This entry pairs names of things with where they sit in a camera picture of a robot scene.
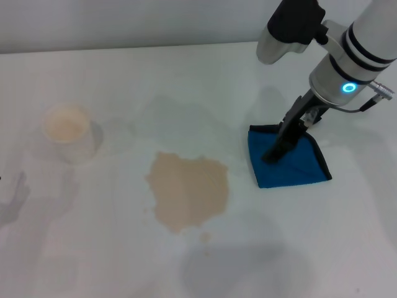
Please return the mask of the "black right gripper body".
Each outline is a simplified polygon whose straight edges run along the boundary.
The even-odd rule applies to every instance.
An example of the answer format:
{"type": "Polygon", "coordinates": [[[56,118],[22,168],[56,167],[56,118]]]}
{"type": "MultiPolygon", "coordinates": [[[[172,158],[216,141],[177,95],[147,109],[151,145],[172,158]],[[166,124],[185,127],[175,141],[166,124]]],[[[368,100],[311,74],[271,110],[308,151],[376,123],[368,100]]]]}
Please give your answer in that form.
{"type": "Polygon", "coordinates": [[[328,109],[329,106],[309,90],[304,96],[299,96],[285,114],[279,125],[279,137],[300,137],[308,130],[301,118],[314,111],[313,124],[316,124],[328,109]]]}

